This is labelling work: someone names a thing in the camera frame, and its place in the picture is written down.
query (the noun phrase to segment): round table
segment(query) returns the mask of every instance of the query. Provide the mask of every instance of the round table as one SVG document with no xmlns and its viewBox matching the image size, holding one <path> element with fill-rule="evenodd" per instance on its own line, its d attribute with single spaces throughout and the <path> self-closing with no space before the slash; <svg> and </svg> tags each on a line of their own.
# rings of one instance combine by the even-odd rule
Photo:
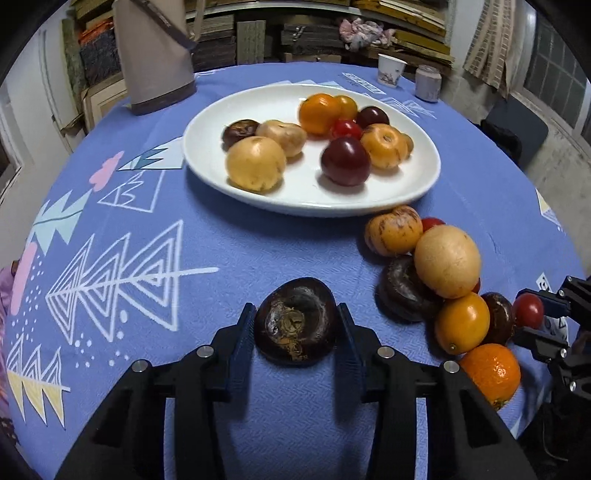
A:
<svg viewBox="0 0 591 480">
<path fill-rule="evenodd" d="M 482 291 L 513 300 L 540 279 L 557 288 L 566 275 L 582 277 L 556 217 L 492 141 L 443 102 L 414 97 L 411 82 L 401 79 L 394 89 L 377 83 L 376 74 L 324 63 L 215 70 L 197 74 L 197 93 L 184 102 L 142 117 L 120 104 L 88 135 L 35 220 L 4 342 L 15 428 L 43 478 L 53 478 L 133 360 L 180 359 L 236 323 L 246 302 L 260 304 L 293 278 L 321 279 L 382 343 L 415 361 L 441 362 L 427 349 L 425 324 L 399 325 L 376 308 L 382 265 L 364 259 L 356 244 L 366 218 L 258 210 L 211 189 L 183 165 L 185 127 L 231 93 L 278 82 L 322 83 L 394 106 L 431 136 L 441 155 L 441 177 L 415 207 L 476 241 Z M 569 323 L 572 341 L 577 325 Z M 528 351 L 513 349 L 522 386 L 499 414 L 518 434 L 549 377 Z M 255 350 L 248 398 L 216 406 L 228 478 L 364 478 L 376 405 L 335 408 L 346 394 L 330 356 L 310 368 L 286 369 Z M 426 478 L 424 402 L 417 411 L 417 478 Z"/>
</svg>

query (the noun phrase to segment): orange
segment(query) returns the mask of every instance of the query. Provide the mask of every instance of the orange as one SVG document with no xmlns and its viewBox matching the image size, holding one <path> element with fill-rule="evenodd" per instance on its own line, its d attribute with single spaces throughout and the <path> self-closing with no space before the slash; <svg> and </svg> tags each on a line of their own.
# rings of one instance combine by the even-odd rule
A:
<svg viewBox="0 0 591 480">
<path fill-rule="evenodd" d="M 327 135 L 339 115 L 340 102 L 326 93 L 308 97 L 301 103 L 298 112 L 301 127 L 311 135 Z"/>
<path fill-rule="evenodd" d="M 357 103 L 351 97 L 346 95 L 337 95 L 335 97 L 340 103 L 339 120 L 355 120 L 357 117 Z"/>
<path fill-rule="evenodd" d="M 521 381 L 517 359 L 497 343 L 476 347 L 460 360 L 460 365 L 497 410 L 513 397 Z"/>
<path fill-rule="evenodd" d="M 461 299 L 445 303 L 435 320 L 435 337 L 447 353 L 459 355 L 480 345 L 490 324 L 491 314 L 486 302 L 470 292 Z"/>
<path fill-rule="evenodd" d="M 408 144 L 402 134 L 386 124 L 367 127 L 361 137 L 374 167 L 395 168 L 408 157 Z"/>
</svg>

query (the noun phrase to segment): beige bag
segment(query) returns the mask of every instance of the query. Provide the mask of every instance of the beige bag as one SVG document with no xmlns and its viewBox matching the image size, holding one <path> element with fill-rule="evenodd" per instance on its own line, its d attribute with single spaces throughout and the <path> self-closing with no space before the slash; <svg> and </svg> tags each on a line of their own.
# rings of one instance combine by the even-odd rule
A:
<svg viewBox="0 0 591 480">
<path fill-rule="evenodd" d="M 155 112 L 197 90 L 190 50 L 201 35 L 205 0 L 197 0 L 191 37 L 183 0 L 115 0 L 115 36 L 136 115 Z"/>
</svg>

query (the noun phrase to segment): tangerine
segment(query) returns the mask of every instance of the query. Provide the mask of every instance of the tangerine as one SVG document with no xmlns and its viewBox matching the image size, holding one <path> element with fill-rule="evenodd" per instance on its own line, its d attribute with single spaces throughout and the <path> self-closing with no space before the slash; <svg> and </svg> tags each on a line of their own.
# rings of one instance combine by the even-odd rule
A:
<svg viewBox="0 0 591 480">
<path fill-rule="evenodd" d="M 470 292 L 445 303 L 435 320 L 435 337 L 447 353 L 460 355 L 480 345 L 490 325 L 491 314 L 486 302 Z"/>
<path fill-rule="evenodd" d="M 326 93 L 315 93 L 300 105 L 298 117 L 301 127 L 311 135 L 327 135 L 339 119 L 340 102 Z"/>
<path fill-rule="evenodd" d="M 335 97 L 340 103 L 339 120 L 355 120 L 357 117 L 357 103 L 351 97 L 346 95 L 337 95 Z"/>
<path fill-rule="evenodd" d="M 515 355 L 498 343 L 476 347 L 460 360 L 460 365 L 496 410 L 513 397 L 521 381 Z"/>
</svg>

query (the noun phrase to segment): curtain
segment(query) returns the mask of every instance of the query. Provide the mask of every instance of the curtain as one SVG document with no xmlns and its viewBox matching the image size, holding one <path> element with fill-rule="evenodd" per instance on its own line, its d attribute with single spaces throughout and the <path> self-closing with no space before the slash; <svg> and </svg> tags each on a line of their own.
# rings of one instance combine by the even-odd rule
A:
<svg viewBox="0 0 591 480">
<path fill-rule="evenodd" d="M 515 21 L 515 0 L 485 0 L 464 69 L 507 94 L 507 77 L 515 66 L 507 64 Z"/>
</svg>

